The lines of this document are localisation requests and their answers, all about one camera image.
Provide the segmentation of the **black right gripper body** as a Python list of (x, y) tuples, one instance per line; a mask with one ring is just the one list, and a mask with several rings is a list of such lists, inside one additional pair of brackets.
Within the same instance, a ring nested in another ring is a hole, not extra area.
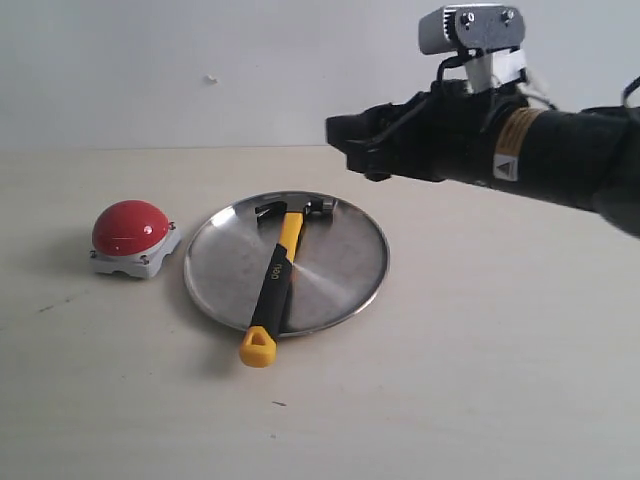
[(473, 93), (466, 80), (434, 81), (401, 104), (368, 110), (373, 115), (367, 152), (373, 156), (367, 178), (392, 176), (440, 182), (436, 165), (450, 165), (469, 154), (499, 116), (529, 102), (514, 85)]

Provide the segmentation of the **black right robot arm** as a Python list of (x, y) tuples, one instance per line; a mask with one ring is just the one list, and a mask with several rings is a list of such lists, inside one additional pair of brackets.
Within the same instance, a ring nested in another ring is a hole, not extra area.
[(401, 104), (325, 121), (347, 169), (380, 182), (456, 181), (595, 213), (639, 234), (639, 111), (535, 108), (514, 85), (435, 81)]

